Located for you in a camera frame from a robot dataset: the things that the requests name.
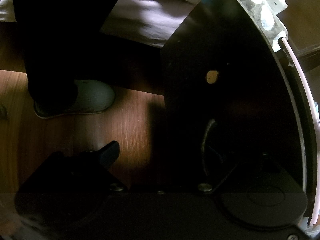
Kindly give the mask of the dark green slipper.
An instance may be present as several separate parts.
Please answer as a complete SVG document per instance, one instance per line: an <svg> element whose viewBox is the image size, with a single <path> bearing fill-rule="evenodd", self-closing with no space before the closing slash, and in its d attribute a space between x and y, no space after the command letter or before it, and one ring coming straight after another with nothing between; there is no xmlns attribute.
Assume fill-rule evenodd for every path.
<svg viewBox="0 0 320 240"><path fill-rule="evenodd" d="M96 80L54 83L33 94L34 112L42 119L62 115L98 114L114 102L113 89Z"/></svg>

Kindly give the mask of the dark wooden nightstand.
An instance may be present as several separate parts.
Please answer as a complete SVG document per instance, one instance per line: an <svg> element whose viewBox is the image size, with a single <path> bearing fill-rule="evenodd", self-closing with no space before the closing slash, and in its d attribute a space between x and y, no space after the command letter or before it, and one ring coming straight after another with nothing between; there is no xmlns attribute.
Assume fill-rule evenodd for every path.
<svg viewBox="0 0 320 240"><path fill-rule="evenodd" d="M199 0L170 36L164 101L168 191L192 224L277 229L319 212L319 127L285 37L260 0Z"/></svg>

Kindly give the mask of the lilac bed sheet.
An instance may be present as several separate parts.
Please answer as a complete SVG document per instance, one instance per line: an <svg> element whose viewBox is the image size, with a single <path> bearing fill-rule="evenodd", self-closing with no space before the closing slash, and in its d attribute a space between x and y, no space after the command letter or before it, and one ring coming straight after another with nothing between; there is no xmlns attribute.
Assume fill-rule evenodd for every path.
<svg viewBox="0 0 320 240"><path fill-rule="evenodd" d="M118 0L105 30L123 39L161 48L194 7L185 0Z"/></svg>

